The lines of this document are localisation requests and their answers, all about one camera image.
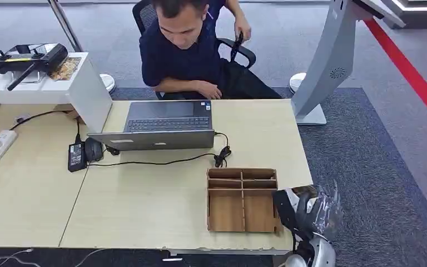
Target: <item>man's hair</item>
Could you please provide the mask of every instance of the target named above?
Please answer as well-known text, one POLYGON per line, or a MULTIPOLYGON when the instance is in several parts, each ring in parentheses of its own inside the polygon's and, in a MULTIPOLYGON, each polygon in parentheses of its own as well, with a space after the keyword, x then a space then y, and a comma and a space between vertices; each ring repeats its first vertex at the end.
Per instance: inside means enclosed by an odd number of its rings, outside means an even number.
POLYGON ((205 5, 207 5, 207 1, 208 0, 151 0, 151 3, 155 8, 161 7, 163 16, 166 18, 174 18, 188 4, 202 12, 205 5))

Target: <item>man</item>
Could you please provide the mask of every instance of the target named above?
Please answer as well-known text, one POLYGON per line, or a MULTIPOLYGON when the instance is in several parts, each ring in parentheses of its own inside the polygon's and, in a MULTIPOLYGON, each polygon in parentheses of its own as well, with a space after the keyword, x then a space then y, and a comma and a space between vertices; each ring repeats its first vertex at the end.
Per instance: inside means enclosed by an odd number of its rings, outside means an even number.
POLYGON ((215 25, 226 6, 235 16, 235 35, 251 38, 238 0, 152 0, 158 20, 140 38, 146 85, 169 98, 280 98, 249 70, 221 59, 215 25))

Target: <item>black cable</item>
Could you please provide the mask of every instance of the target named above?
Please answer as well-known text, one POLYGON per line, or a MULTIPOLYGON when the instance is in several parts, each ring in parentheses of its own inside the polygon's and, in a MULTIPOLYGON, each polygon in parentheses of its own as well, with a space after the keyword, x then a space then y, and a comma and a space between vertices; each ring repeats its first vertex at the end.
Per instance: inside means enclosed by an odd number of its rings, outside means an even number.
POLYGON ((81 135, 80 135, 80 121, 79 118, 76 118, 76 124, 78 125, 78 133, 76 134, 75 144, 82 143, 81 135))
POLYGON ((22 124, 26 123, 27 121, 29 121, 29 120, 31 120, 31 119, 33 119, 33 118, 40 117, 40 116, 43 116, 43 115, 52 114, 52 113, 56 113, 56 112, 68 112, 68 111, 53 110, 53 111, 48 111, 48 112, 40 113, 40 114, 34 115, 34 116, 32 116, 32 117, 28 117, 28 118, 26 118, 26 119, 24 119, 24 120, 22 120, 22 121, 18 122, 16 125, 12 126, 12 128, 10 128, 9 130, 10 130, 10 131, 13 131, 13 130, 14 130, 15 128, 17 128, 18 126, 20 126, 20 125, 22 125, 22 124))
POLYGON ((228 137, 224 133, 221 133, 221 132, 215 132, 214 135, 223 135, 226 137, 226 140, 227 140, 227 145, 220 151, 220 153, 218 155, 215 155, 213 153, 205 153, 202 155, 191 157, 189 159, 174 160, 174 161, 170 161, 170 162, 127 161, 127 162, 119 162, 119 163, 114 163, 114 164, 88 164, 88 166, 109 167, 109 166, 117 166, 117 165, 125 165, 125 164, 169 165, 169 164, 178 163, 178 162, 195 160, 195 159, 198 159, 199 157, 214 156, 213 159, 215 160, 215 167, 217 167, 217 168, 223 167, 224 162, 225 162, 225 167, 227 167, 228 162, 227 162, 226 158, 228 156, 230 156, 230 154, 231 154, 228 137))

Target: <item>wooden desk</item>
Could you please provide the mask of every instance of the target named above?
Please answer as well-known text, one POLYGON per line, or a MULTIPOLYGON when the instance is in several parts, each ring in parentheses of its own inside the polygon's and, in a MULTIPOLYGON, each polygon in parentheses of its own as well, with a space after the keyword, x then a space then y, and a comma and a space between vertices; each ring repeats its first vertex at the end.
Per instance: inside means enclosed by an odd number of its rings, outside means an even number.
MULTIPOLYGON (((104 132, 123 131, 129 105, 114 102, 104 132)), ((290 100, 213 101, 212 115, 215 130, 230 139, 233 153, 229 167, 276 169, 280 189, 312 183, 290 100)), ((224 145, 225 138, 217 136, 209 152, 218 153, 224 145)), ((100 163, 167 162, 205 152, 106 153, 100 163)), ((90 167, 61 246, 169 249, 177 253, 234 250, 283 254, 291 250, 289 232, 275 236, 207 231, 206 171, 211 167, 212 157, 167 166, 90 167)))
MULTIPOLYGON (((0 131, 16 116, 54 105, 1 105, 0 131)), ((67 171, 68 145, 77 132, 61 113, 35 118, 0 160, 0 246, 57 247, 86 171, 67 171)))

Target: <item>red stripe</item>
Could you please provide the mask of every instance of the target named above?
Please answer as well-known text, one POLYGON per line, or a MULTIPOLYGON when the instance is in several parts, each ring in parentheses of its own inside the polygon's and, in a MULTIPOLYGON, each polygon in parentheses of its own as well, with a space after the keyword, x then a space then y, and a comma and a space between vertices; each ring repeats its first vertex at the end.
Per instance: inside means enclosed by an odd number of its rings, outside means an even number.
POLYGON ((394 65, 399 69, 408 83, 413 87, 413 90, 415 90, 427 106, 427 82, 425 79, 374 19, 364 22, 368 26, 369 30, 371 30, 381 47, 390 57, 394 65))

